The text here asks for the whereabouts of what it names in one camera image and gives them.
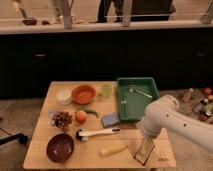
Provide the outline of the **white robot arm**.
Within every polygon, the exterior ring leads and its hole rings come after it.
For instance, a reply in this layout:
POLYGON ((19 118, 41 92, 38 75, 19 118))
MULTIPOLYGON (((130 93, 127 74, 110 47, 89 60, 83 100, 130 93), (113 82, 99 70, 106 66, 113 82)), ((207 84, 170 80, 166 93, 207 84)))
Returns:
POLYGON ((156 139, 166 128, 213 152, 213 126, 179 113, 179 107, 175 97, 162 96, 146 106, 136 127, 146 139, 156 139))

